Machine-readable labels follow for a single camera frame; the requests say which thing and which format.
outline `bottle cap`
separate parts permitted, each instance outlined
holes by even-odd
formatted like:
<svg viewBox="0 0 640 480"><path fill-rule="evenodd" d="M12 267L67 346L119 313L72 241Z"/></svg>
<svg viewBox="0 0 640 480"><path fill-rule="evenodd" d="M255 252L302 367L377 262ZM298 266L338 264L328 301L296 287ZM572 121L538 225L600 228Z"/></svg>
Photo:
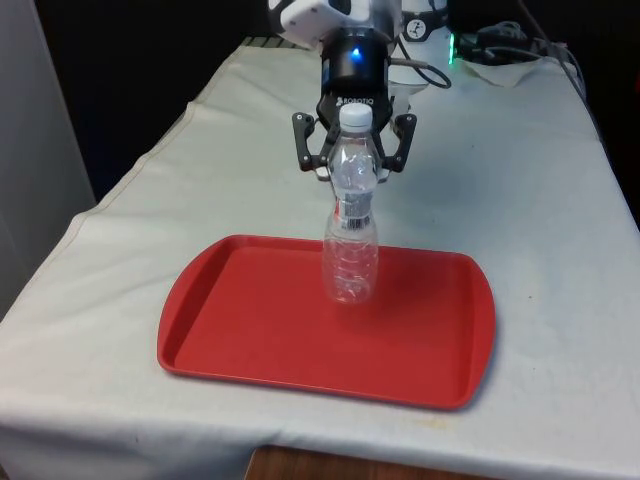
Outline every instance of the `bottle cap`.
<svg viewBox="0 0 640 480"><path fill-rule="evenodd" d="M347 133L371 130L373 110L364 103L348 103L340 109L340 129Z"/></svg>

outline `blue light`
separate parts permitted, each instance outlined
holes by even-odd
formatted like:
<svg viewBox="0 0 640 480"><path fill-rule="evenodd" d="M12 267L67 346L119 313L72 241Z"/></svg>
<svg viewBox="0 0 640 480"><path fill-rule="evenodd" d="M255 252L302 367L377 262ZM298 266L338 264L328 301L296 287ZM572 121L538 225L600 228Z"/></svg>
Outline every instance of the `blue light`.
<svg viewBox="0 0 640 480"><path fill-rule="evenodd" d="M362 61L362 54L360 53L360 49L358 47L351 50L351 60L353 60L354 62Z"/></svg>

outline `white tablecloth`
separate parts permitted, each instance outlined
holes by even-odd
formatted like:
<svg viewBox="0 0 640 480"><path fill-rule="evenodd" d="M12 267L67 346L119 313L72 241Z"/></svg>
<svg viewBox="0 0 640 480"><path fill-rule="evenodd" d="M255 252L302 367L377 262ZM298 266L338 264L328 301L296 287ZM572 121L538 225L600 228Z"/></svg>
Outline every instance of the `white tablecloth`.
<svg viewBox="0 0 640 480"><path fill-rule="evenodd" d="M640 478L640 236L562 71L513 89L466 70L412 98L405 172L377 191L384 244L484 269L498 335L453 413L177 378L163 302L234 233L320 238L327 184L290 117L319 61L243 47L184 118L79 215L0 323L0 463L20 479L234 479L279 444L505 478ZM420 371L429 365L407 365Z"/></svg>

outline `plastic water bottle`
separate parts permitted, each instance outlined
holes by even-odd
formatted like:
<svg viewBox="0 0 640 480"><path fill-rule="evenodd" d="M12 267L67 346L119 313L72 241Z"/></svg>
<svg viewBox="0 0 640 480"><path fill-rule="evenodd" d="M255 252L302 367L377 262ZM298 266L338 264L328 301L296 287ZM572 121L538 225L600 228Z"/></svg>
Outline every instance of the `plastic water bottle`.
<svg viewBox="0 0 640 480"><path fill-rule="evenodd" d="M380 157L371 138L373 112L364 104L340 109L341 135L329 157L336 198L324 239L323 276L329 296L342 303L371 298L378 274L378 235L371 201Z"/></svg>

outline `plastic tray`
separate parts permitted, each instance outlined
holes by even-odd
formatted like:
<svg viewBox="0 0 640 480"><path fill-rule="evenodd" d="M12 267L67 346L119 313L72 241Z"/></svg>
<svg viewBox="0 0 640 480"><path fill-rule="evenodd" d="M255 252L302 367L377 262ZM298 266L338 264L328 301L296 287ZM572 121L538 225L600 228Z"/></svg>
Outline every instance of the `plastic tray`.
<svg viewBox="0 0 640 480"><path fill-rule="evenodd" d="M465 405L495 333L489 284L455 253L381 247L374 300L331 301L322 243L232 236L167 298L158 360L181 375L441 409Z"/></svg>

